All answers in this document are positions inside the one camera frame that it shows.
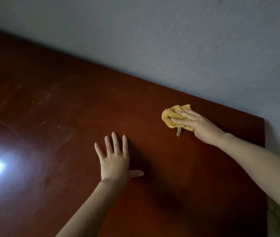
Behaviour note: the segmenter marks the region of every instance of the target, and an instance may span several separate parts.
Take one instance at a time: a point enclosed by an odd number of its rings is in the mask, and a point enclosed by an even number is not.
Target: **bare skin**
[[[172,119],[174,123],[193,127],[198,139],[218,147],[231,156],[257,185],[280,205],[280,155],[223,132],[210,120],[192,110],[184,108],[184,111],[178,111],[178,114],[188,120]],[[107,157],[95,143],[101,165],[102,180],[56,237],[98,236],[109,207],[127,180],[144,174],[139,170],[129,171],[126,136],[124,135],[122,138],[122,152],[114,132],[112,139],[114,151],[112,151],[109,137],[105,137]]]

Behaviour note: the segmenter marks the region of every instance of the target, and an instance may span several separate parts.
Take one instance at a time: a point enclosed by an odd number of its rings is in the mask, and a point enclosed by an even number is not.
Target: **person's left arm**
[[[101,181],[66,223],[56,237],[94,237],[98,236],[109,207],[112,205],[126,182],[131,177],[143,175],[142,171],[129,171],[129,153],[127,137],[122,137],[122,152],[119,147],[117,135],[112,133],[114,151],[108,136],[105,137],[107,157],[95,143],[95,149],[100,160]]]

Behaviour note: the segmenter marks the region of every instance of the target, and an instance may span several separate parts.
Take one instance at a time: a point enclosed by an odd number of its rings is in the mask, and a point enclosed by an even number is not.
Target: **hand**
[[[195,136],[201,141],[215,146],[218,140],[224,136],[225,132],[207,118],[185,107],[183,110],[184,111],[176,112],[189,120],[179,120],[175,118],[171,118],[171,120],[176,124],[193,127]]]
[[[112,151],[110,139],[105,137],[107,157],[95,143],[95,150],[100,160],[101,179],[102,181],[112,181],[120,186],[125,186],[127,180],[131,177],[142,176],[144,173],[140,170],[129,171],[129,153],[127,137],[122,137],[122,152],[120,151],[119,142],[116,133],[112,133],[114,143],[114,152]]]

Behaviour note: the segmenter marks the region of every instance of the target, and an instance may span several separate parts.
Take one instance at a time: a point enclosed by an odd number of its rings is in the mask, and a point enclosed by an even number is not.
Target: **cleaning cloth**
[[[180,114],[176,113],[175,111],[184,111],[183,107],[190,109],[191,110],[191,106],[190,104],[188,105],[175,105],[171,108],[166,109],[165,111],[163,111],[162,113],[162,120],[166,123],[166,125],[169,128],[177,128],[177,134],[176,136],[180,136],[180,133],[182,131],[182,128],[189,130],[189,131],[194,131],[194,129],[190,126],[185,126],[185,125],[179,125],[179,124],[175,124],[171,118],[176,118],[176,119],[181,119],[181,120],[188,120],[186,117],[181,116]]]

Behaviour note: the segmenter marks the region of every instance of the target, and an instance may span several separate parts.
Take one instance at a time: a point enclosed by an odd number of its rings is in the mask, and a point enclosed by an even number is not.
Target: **forearm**
[[[56,237],[98,236],[106,213],[121,189],[116,183],[101,181]]]
[[[237,161],[257,185],[280,205],[280,155],[228,133],[216,146]]]

